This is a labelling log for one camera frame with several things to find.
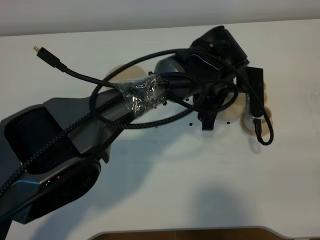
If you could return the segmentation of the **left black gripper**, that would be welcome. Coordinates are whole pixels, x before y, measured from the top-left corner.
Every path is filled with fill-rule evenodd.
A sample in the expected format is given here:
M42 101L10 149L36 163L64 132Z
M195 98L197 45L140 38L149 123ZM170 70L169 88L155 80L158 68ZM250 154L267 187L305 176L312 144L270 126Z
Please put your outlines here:
M192 42L183 51L183 74L190 82L185 97L185 114L197 112L202 131L213 131L217 113L231 107L246 90L246 53L223 26L217 26Z

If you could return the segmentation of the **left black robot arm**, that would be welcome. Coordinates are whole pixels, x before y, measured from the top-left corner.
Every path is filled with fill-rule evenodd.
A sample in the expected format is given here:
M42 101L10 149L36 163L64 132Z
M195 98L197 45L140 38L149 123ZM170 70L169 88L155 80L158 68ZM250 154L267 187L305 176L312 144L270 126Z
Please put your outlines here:
M102 80L71 70L43 47L36 55L96 87L87 98L51 98L1 121L2 225L29 223L86 194L124 130L166 125L193 111L213 123L244 90L233 79L249 64L223 26L189 48L142 56Z

